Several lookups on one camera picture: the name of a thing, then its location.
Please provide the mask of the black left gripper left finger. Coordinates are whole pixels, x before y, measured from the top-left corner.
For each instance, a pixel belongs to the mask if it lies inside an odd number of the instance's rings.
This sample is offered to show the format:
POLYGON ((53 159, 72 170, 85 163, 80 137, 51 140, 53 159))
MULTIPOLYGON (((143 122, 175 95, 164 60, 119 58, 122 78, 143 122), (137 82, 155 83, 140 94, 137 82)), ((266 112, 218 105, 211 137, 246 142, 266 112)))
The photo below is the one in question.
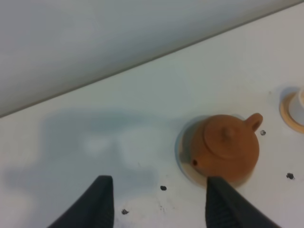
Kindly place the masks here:
POLYGON ((112 176, 98 176, 83 195, 51 228, 112 228, 114 185, 112 176))

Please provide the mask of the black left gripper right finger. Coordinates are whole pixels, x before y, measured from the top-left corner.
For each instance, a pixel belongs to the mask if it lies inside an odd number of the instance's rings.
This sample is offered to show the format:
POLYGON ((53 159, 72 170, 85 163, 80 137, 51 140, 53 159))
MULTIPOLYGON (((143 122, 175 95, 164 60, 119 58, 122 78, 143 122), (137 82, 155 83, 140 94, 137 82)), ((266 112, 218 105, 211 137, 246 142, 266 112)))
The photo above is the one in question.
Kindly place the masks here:
POLYGON ((277 228, 222 177, 208 177, 205 221, 208 228, 277 228))

